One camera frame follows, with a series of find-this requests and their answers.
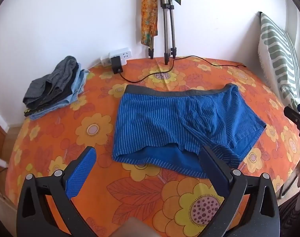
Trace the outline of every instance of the orange floral tablecloth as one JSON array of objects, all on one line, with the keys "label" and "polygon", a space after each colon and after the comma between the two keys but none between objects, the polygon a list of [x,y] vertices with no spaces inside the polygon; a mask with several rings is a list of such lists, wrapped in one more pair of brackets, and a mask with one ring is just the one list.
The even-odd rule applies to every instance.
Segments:
[{"label": "orange floral tablecloth", "polygon": [[[124,66],[124,76],[137,80],[149,73],[165,71],[171,64],[165,66],[162,61],[161,58],[130,60]],[[174,69],[164,77],[158,73],[138,85],[159,91],[185,91],[220,89],[226,83],[236,84],[246,103],[267,123],[239,168],[253,176],[268,172],[277,190],[300,159],[300,138],[296,126],[283,115],[283,106],[276,96],[247,68],[214,67],[190,57],[175,61]],[[77,102],[36,121],[26,119],[10,159],[6,194],[17,204],[27,174],[51,175],[56,169],[64,169],[91,145],[96,148],[97,162],[79,195],[72,200],[98,236],[109,236],[131,216],[161,236],[196,236],[223,201],[208,179],[111,159],[117,109],[126,86],[120,75],[97,65],[91,69],[85,92]],[[244,199],[233,225],[241,218],[246,202]],[[49,204],[59,227],[67,231],[51,198]]]}]

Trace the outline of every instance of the folded light blue garment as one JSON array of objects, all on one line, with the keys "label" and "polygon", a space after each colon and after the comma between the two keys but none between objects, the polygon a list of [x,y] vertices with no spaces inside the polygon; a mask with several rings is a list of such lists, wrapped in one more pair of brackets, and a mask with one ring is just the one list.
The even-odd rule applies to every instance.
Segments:
[{"label": "folded light blue garment", "polygon": [[86,83],[86,76],[87,76],[87,74],[89,74],[89,72],[90,71],[87,70],[87,69],[81,70],[81,66],[79,66],[79,69],[78,69],[78,71],[76,73],[76,76],[75,76],[75,80],[74,80],[74,82],[71,86],[72,94],[69,95],[64,100],[55,103],[51,107],[30,115],[29,118],[31,120],[38,119],[38,118],[42,117],[43,115],[46,115],[47,113],[49,113],[51,111],[54,111],[56,109],[65,107],[65,106],[77,101],[78,100],[78,95],[84,91],[84,85]]}]

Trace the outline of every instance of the pillow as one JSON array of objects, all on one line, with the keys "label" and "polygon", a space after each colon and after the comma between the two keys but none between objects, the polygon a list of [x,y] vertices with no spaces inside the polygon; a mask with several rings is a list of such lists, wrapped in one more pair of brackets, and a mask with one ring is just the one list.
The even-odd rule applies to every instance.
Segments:
[{"label": "pillow", "polygon": [[287,32],[261,13],[259,58],[268,86],[285,106],[300,104],[300,66]]}]

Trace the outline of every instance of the underwear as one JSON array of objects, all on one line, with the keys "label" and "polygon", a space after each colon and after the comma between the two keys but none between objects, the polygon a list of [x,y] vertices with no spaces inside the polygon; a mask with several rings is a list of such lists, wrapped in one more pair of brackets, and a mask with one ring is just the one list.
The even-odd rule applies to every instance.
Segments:
[{"label": "underwear", "polygon": [[206,178],[197,156],[203,146],[237,168],[265,127],[233,84],[184,92],[128,85],[118,109],[113,160]]}]

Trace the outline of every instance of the elastic waistband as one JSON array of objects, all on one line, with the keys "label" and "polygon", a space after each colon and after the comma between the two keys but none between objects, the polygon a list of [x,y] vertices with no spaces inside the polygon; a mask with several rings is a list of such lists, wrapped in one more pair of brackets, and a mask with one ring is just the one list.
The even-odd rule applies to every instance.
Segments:
[{"label": "elastic waistband", "polygon": [[198,96],[198,95],[211,95],[227,91],[231,87],[236,87],[234,84],[226,84],[224,88],[218,90],[187,90],[187,91],[176,91],[176,92],[161,92],[156,91],[148,87],[127,85],[125,93],[132,94],[143,94],[157,97],[183,97],[183,96]]}]

